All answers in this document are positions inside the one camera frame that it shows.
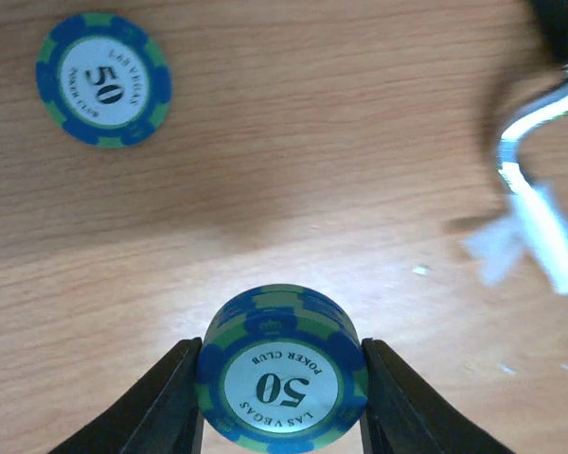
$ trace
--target metal clip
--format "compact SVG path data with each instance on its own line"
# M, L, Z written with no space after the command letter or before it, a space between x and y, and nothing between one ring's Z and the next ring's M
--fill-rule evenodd
M548 188L534 183L523 172L519 159L520 145L530 132L568 114L568 65L565 71L567 78L561 85L522 106L505 123L495 156L510 207L521 223L524 242L556 290L568 294L568 218Z

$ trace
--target white chip label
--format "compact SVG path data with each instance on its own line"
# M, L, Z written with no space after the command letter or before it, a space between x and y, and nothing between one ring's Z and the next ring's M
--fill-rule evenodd
M150 94L148 72L127 45L108 37L74 44L63 58L61 89L86 123L118 127L134 120Z
M295 433L328 416L339 383L330 363L315 350L294 342L269 342L232 362L224 390L231 409L250 426Z

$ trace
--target wooden table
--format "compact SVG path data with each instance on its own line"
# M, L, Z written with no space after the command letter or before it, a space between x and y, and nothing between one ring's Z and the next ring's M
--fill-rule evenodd
M508 107L559 79L523 2L116 0L174 81L164 127L116 150L62 132L34 79L51 27L100 5L0 0L1 454L46 452L274 282L338 301L512 449L568 454L568 299L528 259L484 288L459 245L505 208L498 84L542 69ZM568 210L568 118L528 142ZM206 428L223 449L244 452Z

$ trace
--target black clamp jaw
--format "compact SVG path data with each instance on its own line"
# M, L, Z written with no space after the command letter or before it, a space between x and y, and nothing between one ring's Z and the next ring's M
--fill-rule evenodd
M182 340L112 407L51 454L199 454L194 389L202 341ZM455 410L382 340L362 342L368 406L364 454L510 454Z
M568 0L529 0L545 45L559 66L568 64Z

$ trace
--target blue poker chip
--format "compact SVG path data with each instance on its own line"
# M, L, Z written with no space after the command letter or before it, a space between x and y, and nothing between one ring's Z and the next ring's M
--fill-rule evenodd
M258 452L333 443L358 421L368 375L353 324L308 288L254 288L227 303L204 339L196 390L221 435Z
M44 40L36 83L52 118L97 147L121 148L164 121L170 72L156 42L135 24L103 12L65 19Z

